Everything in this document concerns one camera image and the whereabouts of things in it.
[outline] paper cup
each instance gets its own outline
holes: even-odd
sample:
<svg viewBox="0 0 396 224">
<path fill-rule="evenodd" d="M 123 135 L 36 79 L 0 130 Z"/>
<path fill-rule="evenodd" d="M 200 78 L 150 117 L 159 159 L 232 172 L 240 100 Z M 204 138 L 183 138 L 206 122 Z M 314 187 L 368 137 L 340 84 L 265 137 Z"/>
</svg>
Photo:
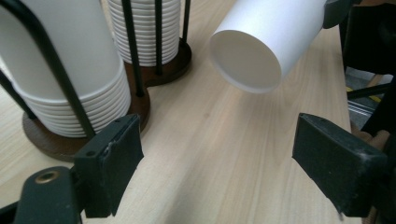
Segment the paper cup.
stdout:
<svg viewBox="0 0 396 224">
<path fill-rule="evenodd" d="M 108 0 L 115 31 L 115 42 L 122 59 L 131 63 L 128 35 L 119 0 Z M 139 62 L 142 66 L 156 65 L 156 31 L 154 1 L 132 0 L 134 14 L 134 31 Z M 134 8 L 134 4 L 145 4 L 146 7 Z M 163 63 L 170 62 L 178 53 L 180 1 L 163 1 L 162 57 Z"/>
<path fill-rule="evenodd" d="M 167 7 L 169 5 L 173 5 L 176 1 L 180 1 L 180 0 L 163 1 L 163 7 Z M 122 6 L 121 0 L 108 0 L 108 2 L 111 2 L 112 4 L 116 4 L 118 6 Z M 131 6 L 132 7 L 139 7 L 139 8 L 143 8 L 143 9 L 154 8 L 155 7 L 155 1 L 154 0 L 131 0 Z"/>
<path fill-rule="evenodd" d="M 119 57 L 98 2 L 77 1 L 74 4 L 63 0 L 49 2 L 22 0 L 22 2 L 42 22 L 79 96 L 89 95 L 103 87 L 117 73 Z M 50 10 L 56 10 L 57 13 L 49 13 Z M 35 60 L 35 57 L 29 56 L 29 61 Z M 21 88 L 31 95 L 50 100 L 64 99 L 62 91 L 57 88 L 58 85 L 53 85 L 53 82 L 48 83 L 53 80 L 51 72 L 45 75 L 33 72 L 23 74 L 11 72 Z M 40 78 L 40 82 L 32 81 L 36 78 Z M 30 80 L 30 83 L 25 83 L 25 79 Z M 51 89 L 52 94 L 47 90 L 44 92 L 44 89 L 50 89 L 49 87 L 54 87 Z"/>
<path fill-rule="evenodd" d="M 110 99 L 110 101 L 105 102 L 100 107 L 95 108 L 94 110 L 87 111 L 87 115 L 92 123 L 95 124 L 101 120 L 106 120 L 106 118 L 112 116 L 112 112 L 119 107 L 122 107 L 122 102 L 126 97 L 126 89 L 122 88 L 121 91 L 117 92 L 116 97 Z M 72 115 L 61 115 L 61 114 L 50 114 L 46 111 L 42 110 L 34 110 L 35 114 L 37 114 L 40 118 L 45 118 L 45 120 L 49 123 L 52 123 L 54 126 L 63 127 L 64 125 L 78 124 L 76 115 L 74 113 Z"/>
<path fill-rule="evenodd" d="M 85 112 L 87 115 L 92 115 L 98 113 L 100 110 L 106 109 L 107 107 L 110 106 L 117 106 L 115 105 L 115 101 L 118 97 L 121 96 L 124 91 L 124 88 L 122 85 L 114 86 L 114 89 L 112 89 L 109 92 L 104 93 L 100 97 L 98 97 L 98 101 L 96 101 L 96 104 L 93 105 L 83 105 Z M 33 107 L 35 110 L 39 111 L 40 113 L 43 113 L 44 115 L 50 115 L 50 116 L 72 116 L 72 117 L 64 117 L 64 118 L 70 118 L 72 119 L 75 116 L 75 113 L 71 106 L 62 106 L 62 109 L 59 109 L 59 106 L 48 106 L 48 105 L 40 105 L 32 101 L 27 101 L 26 103 L 30 106 Z"/>
<path fill-rule="evenodd" d="M 110 90 L 116 82 L 120 81 L 121 78 L 126 79 L 125 69 L 123 67 L 122 58 L 119 54 L 117 55 L 117 57 L 119 59 L 118 71 L 117 72 L 114 71 L 114 73 L 112 73 L 112 79 L 108 83 L 104 84 L 102 87 L 98 88 L 97 90 L 91 92 L 88 95 L 79 95 L 78 99 L 81 101 L 82 104 L 90 105 L 91 101 L 95 101 L 95 100 L 97 100 L 97 98 L 100 98 L 100 96 L 103 95 L 104 92 Z M 17 82 L 13 82 L 13 87 L 14 87 L 15 91 L 25 100 L 30 100 L 30 101 L 36 102 L 38 104 L 41 104 L 41 105 L 52 105 L 52 106 L 69 105 L 69 103 L 68 103 L 67 99 L 65 99 L 65 97 L 63 97 L 62 100 L 49 100 L 46 98 L 36 97 L 35 95 L 25 92 L 19 86 L 19 84 Z"/>
<path fill-rule="evenodd" d="M 242 90 L 273 90 L 320 31 L 325 2 L 237 0 L 210 38 L 214 65 Z"/>
<path fill-rule="evenodd" d="M 117 107 L 115 110 L 110 111 L 108 114 L 110 115 L 106 119 L 100 119 L 99 121 L 93 120 L 92 121 L 92 127 L 93 129 L 99 133 L 102 131 L 109 122 L 111 122 L 114 119 L 120 118 L 124 116 L 129 109 L 129 105 L 131 103 L 131 98 L 130 97 L 124 97 L 122 101 L 122 105 L 120 107 Z M 85 133 L 83 132 L 82 128 L 77 124 L 76 126 L 70 126 L 70 123 L 64 124 L 63 126 L 59 125 L 54 125 L 51 122 L 43 122 L 43 124 L 51 131 L 54 133 L 57 133 L 62 136 L 67 136 L 67 137 L 84 137 Z"/>
</svg>

